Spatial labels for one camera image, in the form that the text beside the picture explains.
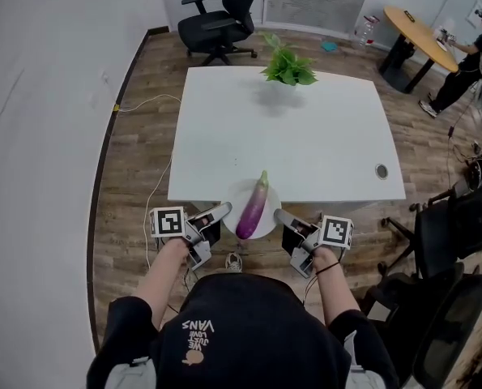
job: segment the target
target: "sneaker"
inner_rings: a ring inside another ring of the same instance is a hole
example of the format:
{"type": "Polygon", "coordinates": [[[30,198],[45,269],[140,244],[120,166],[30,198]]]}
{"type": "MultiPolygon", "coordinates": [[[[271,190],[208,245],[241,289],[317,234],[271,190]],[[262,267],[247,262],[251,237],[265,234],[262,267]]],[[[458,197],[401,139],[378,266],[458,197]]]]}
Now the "sneaker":
{"type": "Polygon", "coordinates": [[[242,272],[242,258],[237,252],[230,252],[224,263],[226,269],[232,272],[242,272]]]}
{"type": "Polygon", "coordinates": [[[419,101],[419,106],[429,115],[431,115],[432,118],[437,117],[437,113],[435,110],[431,107],[431,105],[428,102],[425,102],[423,100],[419,101]]]}

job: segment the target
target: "purple eggplant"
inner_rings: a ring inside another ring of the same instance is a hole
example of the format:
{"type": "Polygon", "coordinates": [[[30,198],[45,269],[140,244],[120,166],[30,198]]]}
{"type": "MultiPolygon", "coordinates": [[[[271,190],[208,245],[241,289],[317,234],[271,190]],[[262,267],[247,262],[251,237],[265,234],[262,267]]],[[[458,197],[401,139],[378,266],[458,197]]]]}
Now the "purple eggplant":
{"type": "Polygon", "coordinates": [[[267,180],[267,171],[262,172],[262,176],[255,185],[254,192],[251,194],[250,200],[242,212],[241,219],[237,225],[235,234],[240,239],[248,239],[254,234],[255,229],[262,217],[262,211],[266,205],[267,191],[270,183],[267,180]]]}

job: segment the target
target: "person in black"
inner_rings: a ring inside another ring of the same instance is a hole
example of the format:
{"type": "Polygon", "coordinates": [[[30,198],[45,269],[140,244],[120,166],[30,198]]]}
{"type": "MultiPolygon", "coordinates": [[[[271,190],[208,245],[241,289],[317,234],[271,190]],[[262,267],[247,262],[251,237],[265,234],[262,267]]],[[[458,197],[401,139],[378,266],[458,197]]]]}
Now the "person in black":
{"type": "Polygon", "coordinates": [[[459,100],[472,84],[482,78],[480,73],[482,34],[472,45],[461,45],[454,41],[448,41],[448,44],[467,53],[467,56],[460,62],[459,71],[446,77],[444,86],[437,94],[437,98],[433,99],[429,94],[431,102],[419,101],[420,107],[433,118],[459,100]]]}
{"type": "Polygon", "coordinates": [[[326,247],[314,251],[314,268],[327,327],[285,283],[241,273],[241,258],[230,254],[234,273],[201,278],[160,328],[188,252],[180,238],[167,242],[133,295],[109,305],[87,389],[399,387],[379,334],[326,247]],[[370,383],[351,384],[351,370],[370,383]],[[127,380],[140,376],[141,385],[127,380]]]}

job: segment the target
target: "round wooden table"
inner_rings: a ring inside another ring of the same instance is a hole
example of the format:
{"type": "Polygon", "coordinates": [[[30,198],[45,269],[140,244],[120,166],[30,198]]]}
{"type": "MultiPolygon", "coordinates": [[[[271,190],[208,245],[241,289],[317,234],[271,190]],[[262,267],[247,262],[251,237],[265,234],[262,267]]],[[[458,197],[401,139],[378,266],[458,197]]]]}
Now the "round wooden table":
{"type": "Polygon", "coordinates": [[[449,50],[444,50],[433,37],[432,29],[421,20],[412,16],[412,22],[403,9],[386,6],[385,16],[400,31],[399,38],[379,67],[382,77],[393,88],[403,93],[411,93],[413,88],[424,78],[433,64],[437,63],[450,72],[457,72],[459,65],[449,50]],[[402,69],[404,61],[410,58],[415,49],[420,49],[429,57],[419,73],[410,79],[402,69]]]}

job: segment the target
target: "potted plant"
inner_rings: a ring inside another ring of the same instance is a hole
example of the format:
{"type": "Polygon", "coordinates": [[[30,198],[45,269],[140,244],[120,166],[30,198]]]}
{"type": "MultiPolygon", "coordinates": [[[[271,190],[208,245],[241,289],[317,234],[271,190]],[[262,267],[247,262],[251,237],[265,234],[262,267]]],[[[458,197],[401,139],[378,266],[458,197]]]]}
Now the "potted plant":
{"type": "Polygon", "coordinates": [[[310,85],[318,81],[309,67],[312,59],[298,58],[289,45],[283,45],[275,34],[263,35],[268,45],[273,48],[273,58],[262,73],[267,76],[266,81],[273,81],[277,91],[284,94],[295,89],[298,83],[310,85]]]}

